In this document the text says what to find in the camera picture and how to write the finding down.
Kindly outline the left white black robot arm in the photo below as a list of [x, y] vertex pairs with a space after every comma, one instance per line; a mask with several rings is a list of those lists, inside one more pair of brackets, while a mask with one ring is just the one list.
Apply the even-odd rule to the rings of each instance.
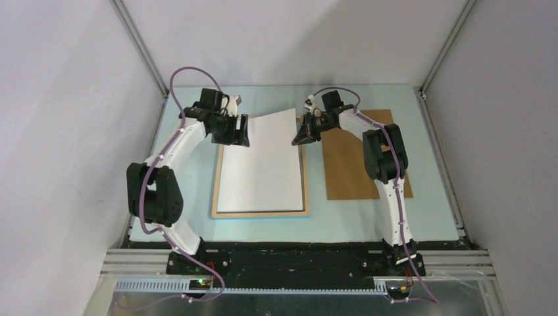
[[207, 136], [214, 144], [249, 147], [248, 116], [238, 114], [239, 95], [204, 88], [191, 107], [179, 108], [178, 124], [163, 148], [126, 170], [128, 211], [140, 220], [144, 233], [159, 232], [173, 251], [185, 255], [183, 266], [192, 274], [207, 268], [199, 247], [202, 238], [182, 216], [184, 199], [178, 167]]

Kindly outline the brown fibreboard backing board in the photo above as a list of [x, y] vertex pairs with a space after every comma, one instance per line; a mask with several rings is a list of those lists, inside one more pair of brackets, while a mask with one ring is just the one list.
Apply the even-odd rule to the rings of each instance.
[[362, 134], [359, 129], [353, 134], [339, 127], [320, 133], [326, 196], [330, 201], [380, 198], [365, 169]]

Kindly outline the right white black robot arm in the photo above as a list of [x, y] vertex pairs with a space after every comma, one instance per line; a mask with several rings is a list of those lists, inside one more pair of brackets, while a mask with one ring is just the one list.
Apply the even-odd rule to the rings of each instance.
[[382, 264], [387, 273], [400, 275], [417, 258], [417, 244], [405, 209], [404, 184], [409, 161], [401, 130], [396, 124], [384, 124], [366, 116], [358, 104], [346, 105], [340, 91], [340, 87], [326, 87], [306, 98], [305, 113], [292, 145], [319, 142], [324, 132], [333, 129], [349, 132], [361, 141], [365, 170], [386, 208], [386, 223], [380, 226]]

